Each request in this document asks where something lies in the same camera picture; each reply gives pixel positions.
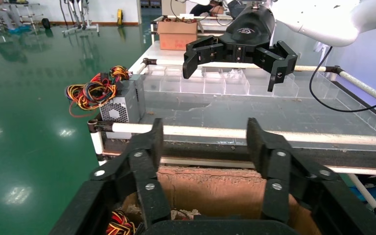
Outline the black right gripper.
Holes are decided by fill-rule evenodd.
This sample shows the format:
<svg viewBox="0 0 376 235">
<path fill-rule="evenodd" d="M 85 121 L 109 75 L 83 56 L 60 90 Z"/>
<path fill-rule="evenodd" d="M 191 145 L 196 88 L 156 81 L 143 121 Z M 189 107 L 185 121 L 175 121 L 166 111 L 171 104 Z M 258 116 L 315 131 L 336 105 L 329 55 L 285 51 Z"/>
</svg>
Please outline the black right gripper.
<svg viewBox="0 0 376 235">
<path fill-rule="evenodd" d="M 298 59 L 284 41 L 269 46 L 274 28 L 275 18 L 268 7 L 246 7 L 223 35 L 186 45 L 183 78 L 189 79 L 199 65 L 210 62 L 254 63 L 270 74 L 267 91 L 272 92 L 276 84 L 294 72 Z"/>
</svg>

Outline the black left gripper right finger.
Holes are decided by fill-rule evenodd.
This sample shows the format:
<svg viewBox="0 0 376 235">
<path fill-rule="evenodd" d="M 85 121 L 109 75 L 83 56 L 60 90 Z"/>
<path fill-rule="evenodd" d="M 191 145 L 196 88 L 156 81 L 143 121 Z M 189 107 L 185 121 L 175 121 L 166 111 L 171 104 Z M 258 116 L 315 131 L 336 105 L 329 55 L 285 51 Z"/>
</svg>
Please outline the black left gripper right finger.
<svg viewBox="0 0 376 235">
<path fill-rule="evenodd" d="M 290 196 L 309 207 L 323 191 L 323 182 L 339 178 L 332 170 L 297 154 L 284 136 L 263 130 L 256 118 L 247 121 L 247 152 L 266 180 L 262 219 L 288 221 Z"/>
</svg>

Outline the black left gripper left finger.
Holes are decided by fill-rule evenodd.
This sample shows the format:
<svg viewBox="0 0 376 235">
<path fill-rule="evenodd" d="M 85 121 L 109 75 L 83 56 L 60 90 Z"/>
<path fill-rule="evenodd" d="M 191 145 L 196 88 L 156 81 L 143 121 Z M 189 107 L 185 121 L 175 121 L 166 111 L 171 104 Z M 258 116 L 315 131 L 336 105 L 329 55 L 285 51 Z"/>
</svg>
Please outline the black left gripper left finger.
<svg viewBox="0 0 376 235">
<path fill-rule="evenodd" d="M 163 141 L 163 121 L 157 118 L 150 131 L 134 135 L 120 156 L 91 174 L 92 181 L 107 183 L 114 203 L 136 192 L 146 227 L 170 219 L 170 206 L 157 177 Z"/>
</svg>

